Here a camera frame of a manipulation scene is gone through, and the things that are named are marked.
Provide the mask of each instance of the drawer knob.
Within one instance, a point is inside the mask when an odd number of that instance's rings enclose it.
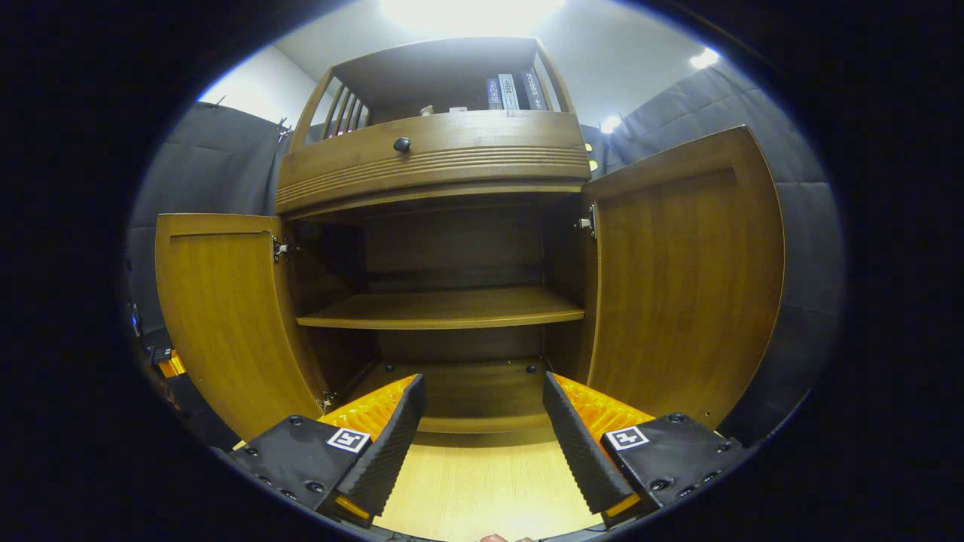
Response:
[[[398,139],[395,140],[395,144],[392,145],[391,147],[392,147],[393,149],[399,151],[399,152],[408,152],[408,151],[409,151],[409,147],[410,147],[411,145],[412,145],[412,142],[409,141],[409,138],[407,138],[407,137],[400,137],[400,138],[398,138]]]

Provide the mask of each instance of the human hand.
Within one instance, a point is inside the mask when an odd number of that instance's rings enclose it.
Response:
[[[509,542],[509,541],[497,534],[490,534],[489,536],[486,536],[482,540],[479,540],[479,542]],[[516,542],[532,542],[532,539],[526,536],[522,540],[516,540]]]

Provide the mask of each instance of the drawer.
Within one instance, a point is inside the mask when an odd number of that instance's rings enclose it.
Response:
[[[407,137],[407,152],[394,149]],[[492,110],[375,124],[288,153],[275,212],[411,186],[481,179],[583,179],[576,115]]]

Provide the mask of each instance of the wooden cabinet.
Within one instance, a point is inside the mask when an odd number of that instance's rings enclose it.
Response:
[[[320,416],[332,393],[339,403],[419,372],[421,431],[484,433],[548,425],[554,370],[715,427],[753,378],[783,284],[779,203],[753,135],[726,130],[587,183],[571,104],[537,41],[503,42],[512,66],[479,41],[434,43],[333,68],[356,103],[336,101],[328,124],[352,131],[285,156],[281,217],[160,217],[162,309],[201,393],[250,439],[282,416]],[[481,88],[480,73],[538,57],[557,111],[418,117],[434,98],[399,63],[419,51],[449,67],[452,99]],[[453,72],[456,53],[488,64]],[[390,93],[369,80],[374,67],[408,83]],[[402,135],[412,150],[396,156]],[[275,258],[278,245],[298,250]]]

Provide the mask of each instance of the wooden floor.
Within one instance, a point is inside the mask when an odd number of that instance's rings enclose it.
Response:
[[[551,427],[418,433],[375,525],[459,542],[538,540],[602,522],[579,493]]]

